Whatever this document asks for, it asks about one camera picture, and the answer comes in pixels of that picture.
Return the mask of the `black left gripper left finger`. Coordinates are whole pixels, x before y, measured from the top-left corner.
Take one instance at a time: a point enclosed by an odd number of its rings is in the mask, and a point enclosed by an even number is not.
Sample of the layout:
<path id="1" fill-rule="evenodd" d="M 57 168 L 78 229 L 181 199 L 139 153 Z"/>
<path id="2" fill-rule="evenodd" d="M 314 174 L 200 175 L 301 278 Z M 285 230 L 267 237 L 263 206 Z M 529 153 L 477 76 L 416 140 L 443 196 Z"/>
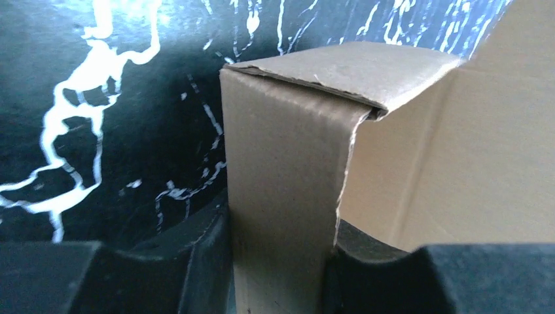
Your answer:
<path id="1" fill-rule="evenodd" d="M 226 313 L 226 191 L 130 250 L 99 241 L 1 244 L 2 313 Z"/>

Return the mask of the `brown cardboard box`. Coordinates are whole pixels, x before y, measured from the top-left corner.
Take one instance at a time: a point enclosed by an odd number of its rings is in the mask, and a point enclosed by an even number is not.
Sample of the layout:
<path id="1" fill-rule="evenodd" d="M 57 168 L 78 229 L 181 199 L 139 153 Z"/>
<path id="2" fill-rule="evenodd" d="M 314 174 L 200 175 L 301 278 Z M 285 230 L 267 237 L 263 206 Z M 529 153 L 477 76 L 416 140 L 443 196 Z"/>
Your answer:
<path id="1" fill-rule="evenodd" d="M 351 42 L 219 78 L 238 313 L 324 313 L 342 221 L 407 253 L 554 246 L 553 1 L 468 60 Z"/>

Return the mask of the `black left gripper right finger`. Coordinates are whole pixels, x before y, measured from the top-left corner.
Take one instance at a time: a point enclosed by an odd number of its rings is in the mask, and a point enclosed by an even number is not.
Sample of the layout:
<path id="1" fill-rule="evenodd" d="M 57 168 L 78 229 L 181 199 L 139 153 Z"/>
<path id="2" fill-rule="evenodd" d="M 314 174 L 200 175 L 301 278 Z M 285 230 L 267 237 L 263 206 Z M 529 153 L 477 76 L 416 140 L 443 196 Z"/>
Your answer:
<path id="1" fill-rule="evenodd" d="M 553 313 L 553 244 L 425 245 L 410 253 L 342 221 L 324 313 Z"/>

